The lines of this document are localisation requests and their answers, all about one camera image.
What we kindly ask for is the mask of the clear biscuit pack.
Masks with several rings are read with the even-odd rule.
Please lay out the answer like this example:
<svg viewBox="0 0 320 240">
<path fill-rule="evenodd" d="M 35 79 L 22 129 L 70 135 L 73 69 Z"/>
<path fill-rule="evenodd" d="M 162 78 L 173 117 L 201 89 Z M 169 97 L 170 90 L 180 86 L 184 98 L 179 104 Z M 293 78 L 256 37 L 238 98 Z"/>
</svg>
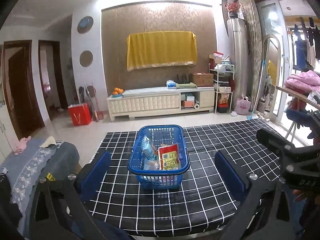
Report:
<svg viewBox="0 0 320 240">
<path fill-rule="evenodd" d="M 160 164 L 158 160 L 149 160 L 149 159 L 144 160 L 143 170 L 157 171 L 159 169 L 160 169 Z"/>
</svg>

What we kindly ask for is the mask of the red sausage snack pack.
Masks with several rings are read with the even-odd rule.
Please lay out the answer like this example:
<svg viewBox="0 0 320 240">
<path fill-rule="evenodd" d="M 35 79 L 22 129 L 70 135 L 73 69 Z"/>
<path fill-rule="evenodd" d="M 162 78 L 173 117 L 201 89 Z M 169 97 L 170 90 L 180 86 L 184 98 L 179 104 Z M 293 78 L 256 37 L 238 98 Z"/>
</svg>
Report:
<svg viewBox="0 0 320 240">
<path fill-rule="evenodd" d="M 178 144 L 162 144 L 158 149 L 158 160 L 161 170 L 178 170 L 180 166 Z"/>
</svg>

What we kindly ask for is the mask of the light blue snack bag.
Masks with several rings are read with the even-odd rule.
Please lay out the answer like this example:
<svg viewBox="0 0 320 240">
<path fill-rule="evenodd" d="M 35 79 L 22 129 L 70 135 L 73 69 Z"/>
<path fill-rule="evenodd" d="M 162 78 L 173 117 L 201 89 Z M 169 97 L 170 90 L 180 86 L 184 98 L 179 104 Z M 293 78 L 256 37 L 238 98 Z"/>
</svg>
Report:
<svg viewBox="0 0 320 240">
<path fill-rule="evenodd" d="M 151 161 L 158 160 L 157 149 L 147 136 L 144 136 L 141 140 L 141 150 L 146 159 Z"/>
</svg>

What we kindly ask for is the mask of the blue plastic basket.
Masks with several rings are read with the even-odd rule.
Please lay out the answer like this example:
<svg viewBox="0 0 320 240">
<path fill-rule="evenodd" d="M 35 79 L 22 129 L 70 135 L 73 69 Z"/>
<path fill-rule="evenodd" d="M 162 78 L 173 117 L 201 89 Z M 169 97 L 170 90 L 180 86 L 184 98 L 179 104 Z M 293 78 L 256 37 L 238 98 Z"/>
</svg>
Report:
<svg viewBox="0 0 320 240">
<path fill-rule="evenodd" d="M 158 149 L 162 144 L 178 144 L 178 155 L 180 166 L 178 170 L 143 170 L 144 154 L 141 150 L 141 140 L 147 136 Z M 183 128 L 178 125 L 156 125 L 145 126 L 138 132 L 135 140 L 127 168 L 131 173 L 136 175 L 142 188 L 147 190 L 177 190 L 180 188 L 183 175 L 190 167 L 190 159 L 185 144 Z"/>
</svg>

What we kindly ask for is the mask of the pink quilt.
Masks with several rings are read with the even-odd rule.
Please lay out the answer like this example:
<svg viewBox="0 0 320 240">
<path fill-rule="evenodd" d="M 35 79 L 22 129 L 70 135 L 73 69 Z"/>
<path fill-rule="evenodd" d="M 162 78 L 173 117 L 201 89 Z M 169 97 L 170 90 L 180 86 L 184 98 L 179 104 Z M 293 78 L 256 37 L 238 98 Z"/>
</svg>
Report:
<svg viewBox="0 0 320 240">
<path fill-rule="evenodd" d="M 292 74 L 284 83 L 285 87 L 301 93 L 319 92 L 319 85 L 319 75 L 312 70 Z"/>
</svg>

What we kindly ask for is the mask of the grey queen pillow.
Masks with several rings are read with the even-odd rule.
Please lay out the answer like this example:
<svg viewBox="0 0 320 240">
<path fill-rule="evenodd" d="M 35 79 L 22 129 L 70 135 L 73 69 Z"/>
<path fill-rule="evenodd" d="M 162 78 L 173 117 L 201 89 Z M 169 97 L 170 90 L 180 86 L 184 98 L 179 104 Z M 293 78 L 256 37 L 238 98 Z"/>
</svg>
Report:
<svg viewBox="0 0 320 240">
<path fill-rule="evenodd" d="M 55 181 L 64 180 L 69 174 L 76 173 L 80 165 L 77 148 L 68 142 L 40 148 L 40 153 L 43 154 L 43 162 L 38 166 L 40 174 L 34 187 L 48 174 Z"/>
</svg>

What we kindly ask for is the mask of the blue floral bedsheet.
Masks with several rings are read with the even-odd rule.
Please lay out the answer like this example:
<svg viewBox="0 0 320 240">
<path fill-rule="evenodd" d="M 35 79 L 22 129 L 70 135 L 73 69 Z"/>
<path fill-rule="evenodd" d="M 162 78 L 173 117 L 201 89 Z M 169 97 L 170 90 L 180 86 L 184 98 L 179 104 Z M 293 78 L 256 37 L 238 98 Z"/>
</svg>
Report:
<svg viewBox="0 0 320 240">
<path fill-rule="evenodd" d="M 41 171 L 62 144 L 56 141 L 48 147 L 42 147 L 43 143 L 43 139 L 31 139 L 21 154 L 10 154 L 1 164 L 1 171 L 6 171 L 11 187 L 10 202 L 17 204 L 21 214 L 27 209 L 33 186 Z"/>
</svg>

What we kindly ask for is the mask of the black white grid mat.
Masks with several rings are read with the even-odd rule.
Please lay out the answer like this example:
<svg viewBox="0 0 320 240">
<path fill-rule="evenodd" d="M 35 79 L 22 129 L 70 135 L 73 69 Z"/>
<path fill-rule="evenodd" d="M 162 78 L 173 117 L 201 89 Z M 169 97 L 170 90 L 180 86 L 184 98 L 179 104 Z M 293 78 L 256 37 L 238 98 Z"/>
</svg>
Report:
<svg viewBox="0 0 320 240">
<path fill-rule="evenodd" d="M 85 202 L 96 219 L 141 237 L 177 237 L 225 225 L 238 203 L 216 170 L 214 156 L 226 151 L 247 173 L 275 180 L 277 157 L 261 145 L 257 130 L 270 129 L 258 120 L 186 127 L 184 137 L 190 168 L 177 191 L 149 191 L 127 168 L 137 132 L 109 132 L 98 152 L 111 154 L 111 165 Z"/>
</svg>

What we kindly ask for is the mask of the cardboard box on cabinet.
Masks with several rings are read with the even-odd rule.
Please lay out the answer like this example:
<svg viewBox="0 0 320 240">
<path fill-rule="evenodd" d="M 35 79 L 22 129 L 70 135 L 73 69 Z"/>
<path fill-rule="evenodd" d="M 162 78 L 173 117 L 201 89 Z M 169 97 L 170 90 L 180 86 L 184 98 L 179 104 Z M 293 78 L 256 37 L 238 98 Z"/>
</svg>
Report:
<svg viewBox="0 0 320 240">
<path fill-rule="evenodd" d="M 210 73 L 191 73 L 190 81 L 197 87 L 213 87 L 214 75 Z"/>
</svg>

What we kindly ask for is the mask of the green folded cloth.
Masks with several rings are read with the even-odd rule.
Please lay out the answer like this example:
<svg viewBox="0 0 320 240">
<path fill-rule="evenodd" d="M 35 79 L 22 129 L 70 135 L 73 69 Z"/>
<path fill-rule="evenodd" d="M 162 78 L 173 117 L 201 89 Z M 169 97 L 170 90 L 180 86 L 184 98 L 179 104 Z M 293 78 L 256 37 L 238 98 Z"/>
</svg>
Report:
<svg viewBox="0 0 320 240">
<path fill-rule="evenodd" d="M 190 82 L 190 83 L 176 83 L 177 89 L 195 89 L 197 85 Z"/>
</svg>

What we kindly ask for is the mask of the standing air conditioner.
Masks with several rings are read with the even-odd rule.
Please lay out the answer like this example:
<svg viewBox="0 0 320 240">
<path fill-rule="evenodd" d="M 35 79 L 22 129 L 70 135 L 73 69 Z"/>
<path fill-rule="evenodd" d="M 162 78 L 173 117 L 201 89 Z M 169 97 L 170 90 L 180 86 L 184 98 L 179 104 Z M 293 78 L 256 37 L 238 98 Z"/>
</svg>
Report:
<svg viewBox="0 0 320 240">
<path fill-rule="evenodd" d="M 241 95 L 247 94 L 248 85 L 248 42 L 244 20 L 229 18 L 227 20 L 228 37 L 230 42 L 230 62 L 234 65 L 234 83 L 232 108 Z"/>
</svg>

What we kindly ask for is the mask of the tissue box blue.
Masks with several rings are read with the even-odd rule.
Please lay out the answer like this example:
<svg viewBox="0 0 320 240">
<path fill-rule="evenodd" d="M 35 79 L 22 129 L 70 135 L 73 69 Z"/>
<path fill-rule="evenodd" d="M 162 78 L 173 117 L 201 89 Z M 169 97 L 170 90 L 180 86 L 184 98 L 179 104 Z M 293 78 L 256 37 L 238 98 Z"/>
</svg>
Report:
<svg viewBox="0 0 320 240">
<path fill-rule="evenodd" d="M 168 89 L 176 89 L 176 82 L 173 80 L 167 80 L 166 81 L 166 87 Z"/>
</svg>

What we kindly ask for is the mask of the broom and dustpan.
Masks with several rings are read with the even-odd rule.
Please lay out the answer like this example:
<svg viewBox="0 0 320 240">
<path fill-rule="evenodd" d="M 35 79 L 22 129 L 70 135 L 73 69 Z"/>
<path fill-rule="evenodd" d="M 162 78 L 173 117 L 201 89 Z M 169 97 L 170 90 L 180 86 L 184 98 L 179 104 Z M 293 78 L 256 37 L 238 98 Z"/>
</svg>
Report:
<svg viewBox="0 0 320 240">
<path fill-rule="evenodd" d="M 93 121 L 99 122 L 104 119 L 104 113 L 99 110 L 96 89 L 91 85 L 86 85 L 78 88 L 80 102 L 86 103 L 89 108 L 89 113 Z"/>
</svg>

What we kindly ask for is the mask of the cream TV cabinet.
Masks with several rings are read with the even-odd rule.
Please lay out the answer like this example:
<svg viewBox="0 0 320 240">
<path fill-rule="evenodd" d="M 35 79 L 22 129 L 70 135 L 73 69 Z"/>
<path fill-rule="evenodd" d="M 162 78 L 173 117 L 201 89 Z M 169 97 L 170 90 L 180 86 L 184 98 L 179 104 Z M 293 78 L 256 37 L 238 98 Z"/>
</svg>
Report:
<svg viewBox="0 0 320 240">
<path fill-rule="evenodd" d="M 154 87 L 126 90 L 122 95 L 107 98 L 110 119 L 213 112 L 214 87 L 169 89 Z"/>
</svg>

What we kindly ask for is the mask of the plate of oranges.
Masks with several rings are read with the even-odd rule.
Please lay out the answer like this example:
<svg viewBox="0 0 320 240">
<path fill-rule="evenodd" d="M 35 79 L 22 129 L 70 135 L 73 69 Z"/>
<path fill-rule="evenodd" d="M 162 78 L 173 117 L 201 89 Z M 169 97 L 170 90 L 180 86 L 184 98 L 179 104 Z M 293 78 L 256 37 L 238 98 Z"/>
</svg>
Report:
<svg viewBox="0 0 320 240">
<path fill-rule="evenodd" d="M 123 96 L 124 90 L 121 88 L 114 88 L 113 92 L 112 92 L 112 97 L 113 98 L 119 98 L 121 96 Z"/>
</svg>

